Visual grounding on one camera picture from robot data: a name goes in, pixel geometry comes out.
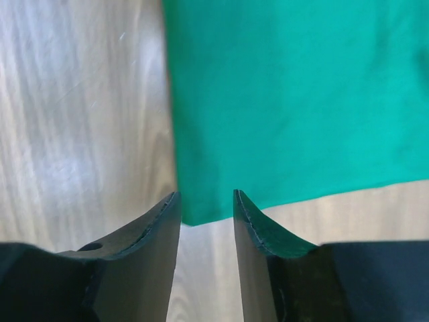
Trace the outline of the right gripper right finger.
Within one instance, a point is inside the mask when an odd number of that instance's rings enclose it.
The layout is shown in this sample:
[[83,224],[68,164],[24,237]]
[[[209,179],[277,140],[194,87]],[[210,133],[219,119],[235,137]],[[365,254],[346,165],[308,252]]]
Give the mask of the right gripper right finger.
[[235,245],[245,321],[351,321],[330,246],[317,246],[233,193]]

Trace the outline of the green t shirt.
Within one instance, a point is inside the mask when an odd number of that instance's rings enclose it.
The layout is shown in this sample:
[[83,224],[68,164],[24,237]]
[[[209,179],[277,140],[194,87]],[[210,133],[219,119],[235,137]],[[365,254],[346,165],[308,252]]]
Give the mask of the green t shirt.
[[428,178],[427,1],[164,1],[182,220]]

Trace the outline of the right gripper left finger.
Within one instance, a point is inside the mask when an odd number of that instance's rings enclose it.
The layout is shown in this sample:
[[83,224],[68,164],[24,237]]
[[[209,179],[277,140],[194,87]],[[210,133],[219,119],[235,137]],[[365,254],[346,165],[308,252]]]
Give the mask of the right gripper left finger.
[[89,260],[95,274],[84,296],[99,321],[165,321],[176,267],[181,195],[66,256]]

